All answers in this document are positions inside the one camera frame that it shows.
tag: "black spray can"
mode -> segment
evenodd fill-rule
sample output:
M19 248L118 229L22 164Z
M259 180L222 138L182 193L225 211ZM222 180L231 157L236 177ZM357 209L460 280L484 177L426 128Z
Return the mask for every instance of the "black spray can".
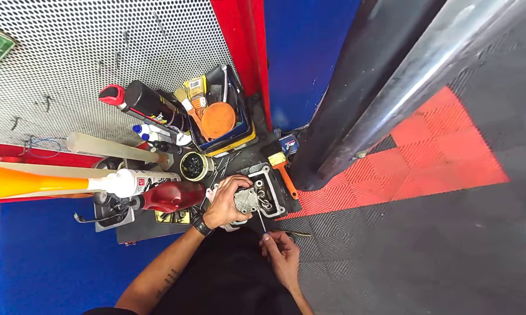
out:
M134 111L170 130L189 134L187 113L138 80L127 86L125 104L123 111Z

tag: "dark clothing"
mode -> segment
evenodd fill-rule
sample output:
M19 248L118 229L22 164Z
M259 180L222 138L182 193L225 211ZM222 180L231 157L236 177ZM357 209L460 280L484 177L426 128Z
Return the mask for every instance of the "dark clothing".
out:
M270 263L261 257L259 240L251 229L217 228L203 240L152 314L301 314ZM97 308L84 315L136 314Z

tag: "blue wall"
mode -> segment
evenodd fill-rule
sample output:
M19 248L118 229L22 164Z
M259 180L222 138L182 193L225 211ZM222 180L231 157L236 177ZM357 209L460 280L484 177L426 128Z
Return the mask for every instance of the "blue wall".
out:
M309 123L360 0L265 0L273 127Z
M117 244L72 214L93 216L91 198L3 204L0 314L79 314L113 306L127 285L178 235Z

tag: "forearm tattoo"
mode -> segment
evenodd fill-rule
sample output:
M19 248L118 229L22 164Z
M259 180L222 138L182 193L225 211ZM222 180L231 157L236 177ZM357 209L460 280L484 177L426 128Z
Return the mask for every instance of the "forearm tattoo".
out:
M169 290L169 288L175 283L175 281L177 280L177 277L180 276L180 273L175 271L174 269L172 269L168 276L164 279L164 281L166 282L166 285L158 291L158 293L156 294L156 298L157 299L161 299L164 294Z

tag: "black wrist strap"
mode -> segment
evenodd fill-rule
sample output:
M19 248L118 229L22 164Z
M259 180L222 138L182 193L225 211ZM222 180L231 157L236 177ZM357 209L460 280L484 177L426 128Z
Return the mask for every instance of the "black wrist strap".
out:
M195 221L193 221L193 226L206 237L212 232L212 230L205 224L205 219L202 215L198 216Z

